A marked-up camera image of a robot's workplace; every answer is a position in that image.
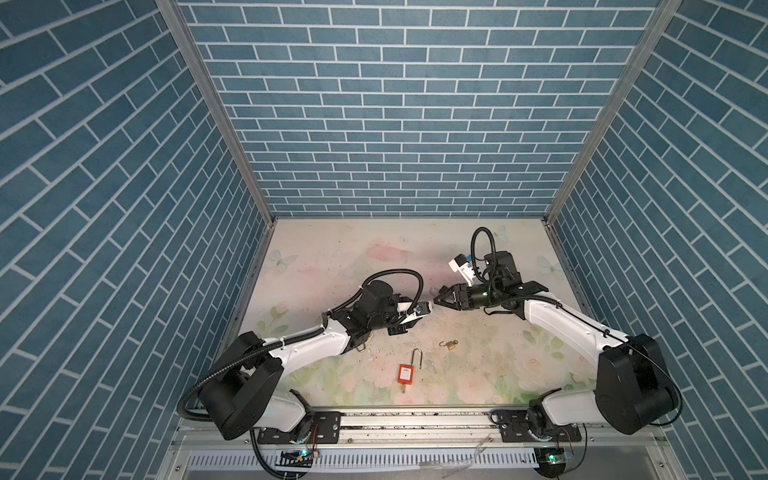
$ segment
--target blue brick wall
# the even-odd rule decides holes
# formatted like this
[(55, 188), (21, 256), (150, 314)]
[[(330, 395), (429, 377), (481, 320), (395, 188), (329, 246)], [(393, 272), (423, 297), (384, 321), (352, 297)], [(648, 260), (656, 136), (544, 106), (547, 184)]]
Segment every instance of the blue brick wall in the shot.
[(0, 2), (0, 159), (0, 478), (155, 475), (263, 221), (152, 0)]
[(598, 316), (663, 345), (691, 478), (768, 477), (766, 25), (684, 0), (555, 223)]
[(271, 207), (311, 217), (540, 217), (656, 4), (182, 1)]

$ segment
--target white label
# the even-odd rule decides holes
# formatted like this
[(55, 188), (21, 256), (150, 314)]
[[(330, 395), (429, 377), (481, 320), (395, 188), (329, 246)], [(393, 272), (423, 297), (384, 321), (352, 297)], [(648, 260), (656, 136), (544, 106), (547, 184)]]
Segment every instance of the white label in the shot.
[(406, 381), (410, 380), (411, 379), (411, 372), (412, 371), (413, 371), (413, 369), (410, 369), (410, 368), (405, 367), (405, 366), (401, 366), (400, 367), (400, 379), (401, 380), (406, 380)]

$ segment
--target metal corner post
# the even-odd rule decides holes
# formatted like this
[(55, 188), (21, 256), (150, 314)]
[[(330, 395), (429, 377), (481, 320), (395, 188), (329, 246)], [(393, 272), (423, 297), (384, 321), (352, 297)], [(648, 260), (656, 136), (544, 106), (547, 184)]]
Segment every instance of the metal corner post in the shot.
[(571, 169), (563, 179), (563, 184), (554, 196), (554, 200), (549, 205), (547, 213), (544, 215), (546, 223), (552, 223), (558, 217), (560, 210), (565, 206), (565, 202), (571, 195), (571, 192), (576, 187), (581, 174), (589, 165), (589, 162), (597, 150), (598, 145), (603, 140), (608, 128), (616, 117), (619, 108), (624, 103), (624, 99), (629, 95), (632, 85), (640, 76), (640, 73), (645, 67), (645, 63), (650, 58), (650, 54), (653, 53), (654, 48), (659, 43), (661, 35), (664, 30), (667, 29), (674, 13), (677, 12), (677, 8), (680, 6), (682, 0), (660, 0), (659, 5), (654, 10), (654, 13), (650, 16), (648, 24), (646, 25), (643, 35), (637, 46), (632, 50), (629, 59), (627, 59), (627, 65), (621, 72), (621, 76), (616, 81), (614, 90), (605, 102), (605, 106), (600, 110), (598, 118), (594, 121), (592, 130), (587, 134), (584, 139), (584, 143), (581, 145)]
[(274, 222), (274, 216), (270, 210), (270, 205), (266, 202), (266, 198), (264, 198), (259, 184), (256, 182), (248, 156), (235, 134), (234, 127), (227, 114), (227, 110), (224, 108), (221, 97), (219, 97), (214, 81), (210, 78), (203, 58), (197, 50), (192, 32), (189, 29), (189, 25), (187, 25), (187, 21), (184, 19), (184, 13), (182, 13), (178, 1), (156, 0), (156, 2), (157, 7), (160, 9), (160, 14), (163, 15), (163, 20), (168, 25), (171, 36), (176, 41), (181, 56), (184, 57), (184, 61), (190, 69), (195, 85), (200, 89), (200, 94), (208, 105), (216, 126), (219, 127), (221, 137), (224, 139), (224, 143), (227, 144), (237, 169), (245, 180), (245, 184), (251, 197), (253, 197), (257, 209), (264, 217), (267, 226), (271, 227)]

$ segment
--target small gold padlock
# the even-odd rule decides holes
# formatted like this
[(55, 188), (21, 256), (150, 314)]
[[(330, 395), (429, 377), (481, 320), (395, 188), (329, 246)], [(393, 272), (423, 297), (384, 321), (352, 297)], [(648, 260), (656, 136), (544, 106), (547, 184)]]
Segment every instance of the small gold padlock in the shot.
[(448, 350), (453, 350), (458, 345), (458, 340), (451, 340), (450, 342), (440, 342), (439, 346), (447, 346)]

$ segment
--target label on red padlock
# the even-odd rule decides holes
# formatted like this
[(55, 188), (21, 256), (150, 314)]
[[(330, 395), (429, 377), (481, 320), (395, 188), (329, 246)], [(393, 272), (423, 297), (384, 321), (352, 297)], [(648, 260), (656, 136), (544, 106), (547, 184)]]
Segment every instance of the label on red padlock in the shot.
[(413, 383), (413, 367), (410, 365), (400, 365), (400, 373), (397, 375), (397, 381), (411, 385)]

